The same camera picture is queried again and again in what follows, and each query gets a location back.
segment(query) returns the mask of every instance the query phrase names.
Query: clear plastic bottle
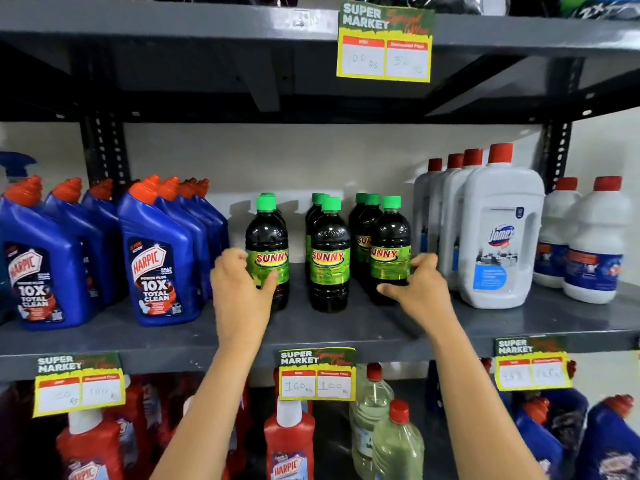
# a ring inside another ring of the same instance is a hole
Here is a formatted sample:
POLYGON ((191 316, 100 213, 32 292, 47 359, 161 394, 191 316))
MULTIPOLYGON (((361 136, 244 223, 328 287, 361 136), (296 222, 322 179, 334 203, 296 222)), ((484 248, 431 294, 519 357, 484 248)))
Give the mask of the clear plastic bottle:
POLYGON ((382 380, 380 364, 368 363, 367 380, 360 389, 356 389, 351 421, 353 466, 363 480, 373 480, 371 438, 378 421, 388 417, 393 399, 394 391, 382 380))
POLYGON ((407 403, 391 401, 388 418, 373 430, 372 452, 374 480, 422 480, 424 441, 409 422, 407 403))

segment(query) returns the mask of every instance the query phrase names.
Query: green bottle cap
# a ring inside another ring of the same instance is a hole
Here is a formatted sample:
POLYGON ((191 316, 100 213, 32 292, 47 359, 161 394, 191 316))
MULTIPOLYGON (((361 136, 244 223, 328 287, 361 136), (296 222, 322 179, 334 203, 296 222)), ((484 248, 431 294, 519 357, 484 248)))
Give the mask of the green bottle cap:
POLYGON ((380 194, 367 194, 367 205, 380 205, 380 194))
POLYGON ((263 212, 276 210, 276 197, 262 194, 255 201, 255 208, 263 212))
POLYGON ((400 195, 385 195, 382 197, 382 208, 383 209, 400 209, 400 202, 402 199, 400 195))
POLYGON ((325 197, 322 202, 323 212, 338 212, 340 211, 340 197, 325 197))
POLYGON ((322 205, 322 199, 327 195, 328 194, 325 194, 324 192, 313 192, 311 194, 311 199, 315 205, 322 205))

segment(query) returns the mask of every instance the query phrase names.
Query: hand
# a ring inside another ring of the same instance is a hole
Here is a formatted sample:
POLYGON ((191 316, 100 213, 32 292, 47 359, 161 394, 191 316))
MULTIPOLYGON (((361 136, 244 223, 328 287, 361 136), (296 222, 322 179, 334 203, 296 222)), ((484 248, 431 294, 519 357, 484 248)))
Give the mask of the hand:
POLYGON ((411 265, 416 270, 407 278, 408 286, 380 284, 377 290, 399 302, 407 315, 433 336, 441 325, 457 320, 447 282, 436 270, 436 254, 420 254, 411 265))
POLYGON ((246 257, 247 254, 237 248, 224 250, 211 270, 216 330, 221 348, 236 342, 259 345, 269 322, 278 272, 272 271, 258 290, 246 271, 246 257))

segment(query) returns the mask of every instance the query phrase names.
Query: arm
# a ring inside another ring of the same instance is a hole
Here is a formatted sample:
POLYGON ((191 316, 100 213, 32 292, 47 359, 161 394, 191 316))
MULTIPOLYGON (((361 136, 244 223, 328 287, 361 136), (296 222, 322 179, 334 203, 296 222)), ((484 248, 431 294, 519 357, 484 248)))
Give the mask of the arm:
POLYGON ((220 346, 187 414, 150 480, 222 476, 244 382, 269 321, 277 272, 261 290, 245 270, 246 254, 228 249, 211 272, 220 346))
POLYGON ((438 257, 420 255, 409 286, 379 285, 427 332, 461 480, 542 480, 545 475, 502 404, 453 311, 438 257))

